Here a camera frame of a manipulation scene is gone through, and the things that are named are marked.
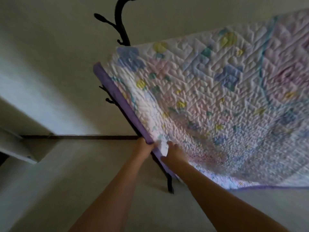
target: black metal quilt rack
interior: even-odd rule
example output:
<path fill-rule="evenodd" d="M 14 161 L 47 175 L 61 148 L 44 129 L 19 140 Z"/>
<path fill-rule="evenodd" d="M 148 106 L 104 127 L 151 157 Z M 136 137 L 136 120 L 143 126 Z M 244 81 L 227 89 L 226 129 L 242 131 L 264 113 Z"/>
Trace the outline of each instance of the black metal quilt rack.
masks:
<path fill-rule="evenodd" d="M 124 45 L 124 46 L 130 46 L 130 40 L 128 38 L 127 32 L 125 30 L 125 27 L 122 24 L 122 9 L 125 6 L 125 4 L 128 1 L 134 1 L 134 0 L 118 0 L 116 3 L 116 7 L 115 7 L 115 23 L 111 23 L 110 21 L 108 21 L 106 18 L 104 18 L 102 15 L 95 13 L 94 16 L 96 19 L 98 19 L 99 21 L 103 22 L 103 23 L 108 23 L 109 25 L 113 26 L 114 29 L 116 29 L 116 31 L 120 34 L 120 37 L 122 39 L 122 42 L 118 39 L 117 42 L 120 45 Z M 111 96 L 111 94 L 108 92 L 108 90 L 102 85 L 100 86 L 101 89 L 103 89 L 111 98 L 111 100 L 109 98 L 106 99 L 107 102 L 115 104 L 120 111 L 122 112 L 122 114 L 124 115 L 124 117 L 126 118 L 126 120 L 129 122 L 129 124 L 131 125 L 131 127 L 134 129 L 135 133 L 141 137 L 141 133 L 138 131 L 138 129 L 134 126 L 134 124 L 130 121 L 130 119 L 128 118 L 128 116 L 126 115 L 126 113 L 124 112 L 124 110 L 120 107 L 120 105 L 117 103 L 117 101 Z M 152 155 L 152 159 L 159 165 L 160 169 L 163 171 L 164 175 L 166 176 L 167 180 L 168 180 L 168 192 L 173 194 L 174 193 L 174 189 L 172 186 L 172 176 L 167 173 L 165 171 L 165 169 L 163 168 L 162 164 L 160 163 L 160 161 L 158 160 L 158 158 L 154 155 L 153 152 L 151 152 Z"/>

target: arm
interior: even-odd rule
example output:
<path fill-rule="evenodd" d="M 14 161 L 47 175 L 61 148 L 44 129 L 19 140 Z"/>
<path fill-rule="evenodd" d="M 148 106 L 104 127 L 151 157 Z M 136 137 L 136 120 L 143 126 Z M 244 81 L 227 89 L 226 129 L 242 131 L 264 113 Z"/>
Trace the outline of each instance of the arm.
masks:
<path fill-rule="evenodd" d="M 168 142 L 168 146 L 168 155 L 161 160 L 188 186 L 217 231 L 288 231 L 197 171 L 177 144 Z"/>
<path fill-rule="evenodd" d="M 139 138 L 132 156 L 69 232 L 121 231 L 131 206 L 138 171 L 155 147 Z"/>

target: forearm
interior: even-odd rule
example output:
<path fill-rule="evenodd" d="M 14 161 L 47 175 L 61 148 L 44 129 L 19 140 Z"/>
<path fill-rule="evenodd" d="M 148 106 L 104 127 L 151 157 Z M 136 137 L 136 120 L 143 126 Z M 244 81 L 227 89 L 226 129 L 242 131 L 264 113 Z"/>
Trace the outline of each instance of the forearm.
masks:
<path fill-rule="evenodd" d="M 131 156 L 70 232 L 120 231 L 132 202 L 136 177 L 142 163 L 142 160 Z"/>
<path fill-rule="evenodd" d="M 188 186 L 217 231 L 288 231 L 272 218 L 205 177 L 188 163 L 180 162 L 172 168 Z"/>

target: quilted fabric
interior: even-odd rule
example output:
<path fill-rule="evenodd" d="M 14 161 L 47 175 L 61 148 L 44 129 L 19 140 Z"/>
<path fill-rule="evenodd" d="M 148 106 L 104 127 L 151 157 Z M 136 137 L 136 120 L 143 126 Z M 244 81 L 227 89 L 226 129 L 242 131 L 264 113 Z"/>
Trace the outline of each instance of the quilted fabric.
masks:
<path fill-rule="evenodd" d="M 153 140 L 226 189 L 309 186 L 309 11 L 134 47 L 104 69 Z"/>

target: pastel quilt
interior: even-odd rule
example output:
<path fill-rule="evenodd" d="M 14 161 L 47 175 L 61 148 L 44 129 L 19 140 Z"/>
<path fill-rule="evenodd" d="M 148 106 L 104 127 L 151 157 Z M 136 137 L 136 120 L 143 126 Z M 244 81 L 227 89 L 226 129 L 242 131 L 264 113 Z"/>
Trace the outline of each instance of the pastel quilt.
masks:
<path fill-rule="evenodd" d="M 309 186 L 309 10 L 133 47 L 104 70 L 153 140 L 226 189 Z"/>

